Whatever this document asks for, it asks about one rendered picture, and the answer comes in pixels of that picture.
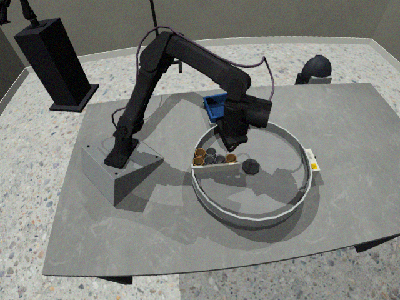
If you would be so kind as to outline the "blue plastic tray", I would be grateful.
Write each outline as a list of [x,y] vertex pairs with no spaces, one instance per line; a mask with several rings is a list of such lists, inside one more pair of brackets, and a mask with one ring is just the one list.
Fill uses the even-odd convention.
[[[224,117],[224,101],[228,93],[204,97],[204,106],[211,123],[216,123]],[[219,116],[220,115],[220,116]]]

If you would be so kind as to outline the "bronze bushing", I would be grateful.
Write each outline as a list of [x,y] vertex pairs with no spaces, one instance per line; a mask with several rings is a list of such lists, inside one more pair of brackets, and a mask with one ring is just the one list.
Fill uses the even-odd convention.
[[[205,153],[205,155],[204,155],[204,153]],[[198,155],[203,155],[203,156],[198,156]],[[204,149],[202,149],[202,148],[199,148],[199,149],[196,149],[195,150],[195,158],[196,157],[201,157],[201,158],[205,158],[206,157],[206,152],[205,152],[205,150]]]
[[194,165],[200,163],[202,166],[204,166],[204,159],[201,157],[195,157],[193,159],[193,166],[201,166],[201,165]]
[[[227,161],[227,160],[228,160],[228,161]],[[232,160],[233,162],[229,162],[229,160]],[[236,157],[236,155],[234,155],[234,154],[228,154],[228,155],[226,156],[226,163],[235,163],[236,160],[237,160],[237,157]]]

